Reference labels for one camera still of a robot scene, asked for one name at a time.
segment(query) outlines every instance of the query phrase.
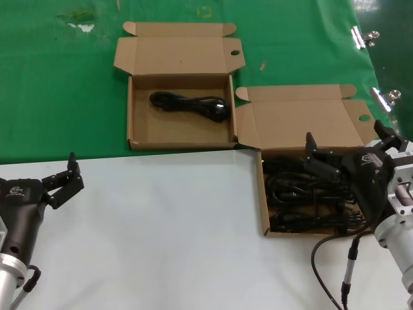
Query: green cloth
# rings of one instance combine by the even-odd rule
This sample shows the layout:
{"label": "green cloth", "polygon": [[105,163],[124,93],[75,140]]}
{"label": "green cloth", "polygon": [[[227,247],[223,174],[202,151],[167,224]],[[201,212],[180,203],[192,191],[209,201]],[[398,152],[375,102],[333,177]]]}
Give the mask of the green cloth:
{"label": "green cloth", "polygon": [[0,163],[159,154],[126,143],[127,76],[113,66],[125,21],[235,23],[247,62],[236,86],[350,83],[381,116],[368,52],[350,34],[350,0],[119,3],[0,0]]}

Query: black cable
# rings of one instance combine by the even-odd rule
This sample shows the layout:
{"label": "black cable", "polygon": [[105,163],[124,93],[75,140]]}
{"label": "black cable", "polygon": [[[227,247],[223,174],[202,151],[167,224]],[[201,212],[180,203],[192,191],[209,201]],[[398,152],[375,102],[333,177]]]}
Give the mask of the black cable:
{"label": "black cable", "polygon": [[154,92],[150,95],[149,101],[153,106],[167,112],[195,112],[216,123],[223,122],[231,115],[230,105],[221,97],[187,98],[172,92]]}
{"label": "black cable", "polygon": [[346,273],[344,276],[343,283],[341,284],[341,303],[343,304],[344,309],[347,308],[348,295],[350,294],[350,288],[351,288],[352,273],[353,273],[354,265],[357,260],[360,239],[361,237],[366,236],[368,234],[372,234],[372,233],[373,233],[372,231],[363,231],[359,233],[356,237],[353,238],[350,249],[348,250],[348,256],[347,256],[348,262],[347,262]]}
{"label": "black cable", "polygon": [[265,192],[268,206],[285,210],[302,205],[326,205],[342,213],[346,203],[354,204],[350,185],[341,180],[331,182],[308,172],[303,160],[276,158],[264,161],[263,171],[268,174],[265,180]]}
{"label": "black cable", "polygon": [[27,293],[30,293],[32,289],[36,286],[37,281],[39,281],[41,271],[35,265],[29,265],[28,268],[33,270],[34,272],[32,277],[29,280],[27,280],[26,284],[23,286],[23,290]]}
{"label": "black cable", "polygon": [[[305,168],[305,161],[278,157],[263,162],[267,205],[276,211],[270,217],[271,231],[298,233],[309,229],[335,228],[339,233],[364,224],[360,213],[344,212],[347,203],[355,204],[346,179],[326,181]],[[294,208],[313,205],[314,215]],[[334,210],[321,216],[319,205]]]}
{"label": "black cable", "polygon": [[334,299],[334,297],[331,295],[330,291],[329,291],[329,290],[327,289],[327,287],[325,286],[323,280],[321,279],[321,277],[320,277],[320,275],[319,275],[319,273],[318,273],[318,271],[317,271],[316,263],[315,263],[316,252],[317,252],[318,248],[319,248],[321,245],[323,245],[323,243],[326,243],[327,241],[334,240],[334,239],[339,239],[339,238],[344,238],[344,237],[355,236],[355,235],[360,234],[360,233],[362,233],[363,231],[365,231],[367,228],[370,227],[370,225],[375,224],[376,222],[380,221],[380,217],[381,217],[381,215],[383,214],[383,211],[385,210],[386,204],[387,204],[387,201],[385,201],[385,202],[382,204],[382,206],[380,207],[379,212],[378,212],[377,215],[376,215],[376,218],[374,218],[373,221],[367,222],[364,226],[362,226],[362,228],[357,229],[357,230],[355,230],[355,231],[353,231],[353,232],[350,232],[350,233],[347,233],[347,234],[340,234],[340,235],[337,235],[337,236],[329,236],[329,237],[326,237],[326,238],[318,241],[318,243],[314,246],[314,248],[313,248],[313,250],[312,250],[312,252],[311,252],[311,267],[312,267],[312,270],[313,270],[313,272],[314,272],[314,274],[315,274],[318,282],[320,283],[321,287],[324,289],[324,292],[327,294],[327,296],[330,298],[330,300],[332,301],[332,303],[335,305],[335,307],[336,307],[338,310],[342,310],[342,308],[341,308],[340,305],[337,303],[337,301]]}

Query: open cardboard box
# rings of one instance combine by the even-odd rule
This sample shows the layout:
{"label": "open cardboard box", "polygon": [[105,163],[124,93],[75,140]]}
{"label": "open cardboard box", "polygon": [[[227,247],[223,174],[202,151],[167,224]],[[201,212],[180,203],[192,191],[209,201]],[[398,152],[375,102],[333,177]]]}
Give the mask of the open cardboard box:
{"label": "open cardboard box", "polygon": [[[131,74],[127,125],[130,148],[232,149],[237,132],[229,73],[245,65],[241,40],[225,37],[235,32],[235,25],[126,22],[123,28],[134,37],[119,39],[114,65]],[[231,117],[215,123],[191,112],[158,110],[149,102],[157,90],[192,98],[225,98],[231,106]]]}
{"label": "open cardboard box", "polygon": [[365,102],[346,99],[355,94],[356,88],[352,85],[241,87],[236,90],[239,99],[249,102],[236,109],[238,140],[260,150],[257,184],[265,236],[293,234],[270,230],[269,217],[274,213],[267,206],[262,160],[276,156],[304,158],[307,132],[312,133],[319,148],[332,150],[362,147],[374,140],[374,118]]}

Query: white table surface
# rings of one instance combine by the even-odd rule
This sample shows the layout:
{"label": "white table surface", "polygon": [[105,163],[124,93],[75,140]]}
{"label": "white table surface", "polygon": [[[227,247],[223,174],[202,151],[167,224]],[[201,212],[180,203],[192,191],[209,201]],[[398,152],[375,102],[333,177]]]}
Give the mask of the white table surface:
{"label": "white table surface", "polygon": [[[265,238],[255,154],[200,152],[79,161],[85,189],[47,208],[20,310],[335,309],[310,266],[315,237]],[[44,178],[65,162],[0,166]],[[340,299],[350,240],[327,243],[319,272]],[[364,237],[350,310],[407,309],[390,253]]]}

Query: hole in box flap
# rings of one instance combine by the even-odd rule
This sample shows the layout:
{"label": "hole in box flap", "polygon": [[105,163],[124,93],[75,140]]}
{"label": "hole in box flap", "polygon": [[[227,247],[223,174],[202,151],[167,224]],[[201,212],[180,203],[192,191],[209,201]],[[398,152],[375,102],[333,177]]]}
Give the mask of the hole in box flap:
{"label": "hole in box flap", "polygon": [[370,121],[371,117],[368,114],[362,114],[359,116],[359,121]]}

